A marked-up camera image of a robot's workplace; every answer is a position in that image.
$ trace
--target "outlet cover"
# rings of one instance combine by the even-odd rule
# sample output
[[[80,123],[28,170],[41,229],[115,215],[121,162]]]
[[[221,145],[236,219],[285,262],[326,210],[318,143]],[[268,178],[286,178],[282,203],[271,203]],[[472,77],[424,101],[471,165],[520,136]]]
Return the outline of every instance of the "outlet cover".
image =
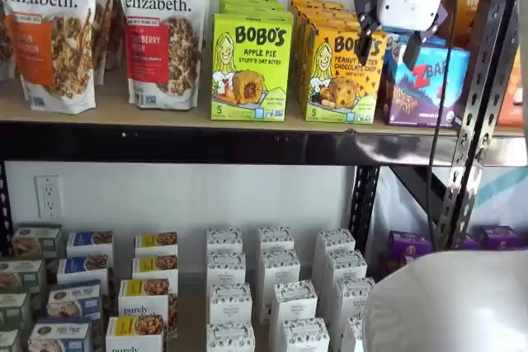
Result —
[[[56,175],[35,176],[40,218],[62,218],[60,178]]]

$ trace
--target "purple box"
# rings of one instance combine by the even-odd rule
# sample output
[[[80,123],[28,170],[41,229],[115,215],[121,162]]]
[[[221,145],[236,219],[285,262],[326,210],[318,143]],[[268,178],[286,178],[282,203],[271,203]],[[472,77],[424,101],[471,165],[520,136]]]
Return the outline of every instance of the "purple box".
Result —
[[[483,249],[501,251],[520,245],[519,236],[508,226],[487,226],[478,230]]]

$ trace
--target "product box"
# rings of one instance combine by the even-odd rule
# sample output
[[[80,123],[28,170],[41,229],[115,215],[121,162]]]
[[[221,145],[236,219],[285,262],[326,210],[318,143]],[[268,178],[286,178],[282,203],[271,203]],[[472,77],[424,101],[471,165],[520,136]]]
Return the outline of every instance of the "product box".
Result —
[[[366,65],[354,51],[359,40],[357,26],[336,28],[311,24],[302,72],[301,106],[306,121],[372,124],[386,34],[375,31]]]
[[[330,231],[321,231],[315,240],[315,253],[313,254],[312,283],[315,291],[320,296],[326,256],[331,251],[350,250],[356,247],[356,241],[350,231],[345,228]]]
[[[284,321],[279,337],[279,351],[328,352],[330,337],[320,317]]]
[[[508,226],[478,228],[477,240],[483,249],[501,251],[520,245],[519,236]]]
[[[252,298],[249,284],[211,286],[208,300],[208,323],[222,325],[251,322]]]
[[[207,352],[254,352],[255,334],[250,322],[207,325],[206,343]]]
[[[92,329],[88,319],[42,318],[27,341],[29,352],[92,352]]]
[[[46,312],[49,317],[84,317],[92,324],[92,348],[103,351],[105,329],[101,281],[89,280],[78,284],[57,284],[49,291]]]
[[[332,350],[339,350],[346,330],[347,320],[363,317],[366,300],[374,288],[371,278],[338,280],[333,287],[330,321],[327,322]]]
[[[168,292],[178,294],[177,256],[140,257],[132,260],[132,279],[168,279]]]
[[[257,317],[268,323],[274,286],[299,281],[300,262],[295,251],[264,251],[257,269]]]
[[[292,20],[214,18],[212,120],[283,121]]]
[[[310,280],[276,284],[273,288],[270,317],[270,348],[279,350],[278,334],[284,321],[315,317],[317,294]]]
[[[242,253],[211,253],[207,256],[207,290],[210,286],[246,282],[246,256]]]
[[[135,256],[177,256],[178,235],[175,232],[143,234],[135,238]]]
[[[161,315],[111,317],[106,331],[106,350],[162,352],[164,337]]]
[[[207,230],[207,254],[242,253],[242,230],[225,228],[224,230]]]
[[[54,259],[62,256],[60,226],[20,227],[12,238],[14,256],[19,258]]]
[[[359,251],[331,251],[327,254],[321,292],[320,312],[326,323],[330,322],[330,304],[333,285],[340,279],[366,277],[366,261]]]

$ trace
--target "cardboard box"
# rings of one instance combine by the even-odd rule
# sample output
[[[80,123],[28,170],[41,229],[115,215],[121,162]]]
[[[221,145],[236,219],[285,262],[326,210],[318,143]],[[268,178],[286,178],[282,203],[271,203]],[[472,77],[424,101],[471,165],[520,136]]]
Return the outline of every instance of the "cardboard box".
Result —
[[[284,321],[315,317],[317,294],[310,280],[276,284],[270,318],[270,348],[278,351],[278,334]]]
[[[255,334],[251,323],[207,325],[207,352],[254,352]]]
[[[211,253],[207,256],[207,289],[246,282],[246,256],[242,253]]]
[[[249,284],[211,286],[207,304],[208,323],[250,323],[252,298]]]
[[[312,283],[315,291],[321,295],[321,282],[323,280],[326,256],[331,251],[347,249],[353,251],[356,241],[345,228],[330,231],[321,231],[315,240],[315,253],[313,254]]]
[[[226,228],[207,230],[207,255],[210,253],[242,253],[242,230]]]
[[[106,331],[106,350],[162,352],[164,337],[161,315],[111,317]]]
[[[295,251],[264,251],[257,270],[257,315],[261,324],[271,315],[274,286],[299,280],[300,262]]]
[[[338,280],[333,288],[330,309],[330,321],[327,322],[332,350],[341,348],[347,320],[351,317],[363,317],[366,300],[374,288],[372,278]]]
[[[135,238],[135,256],[177,256],[178,235],[175,232],[142,234]]]

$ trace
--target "granola bag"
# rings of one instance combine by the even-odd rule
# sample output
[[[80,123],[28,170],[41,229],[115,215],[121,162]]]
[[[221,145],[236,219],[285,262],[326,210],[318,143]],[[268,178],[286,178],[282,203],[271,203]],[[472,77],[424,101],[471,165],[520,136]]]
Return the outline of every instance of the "granola bag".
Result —
[[[196,106],[205,14],[210,0],[121,0],[130,103]]]
[[[95,107],[92,23],[96,0],[3,0],[31,109],[75,115]]]

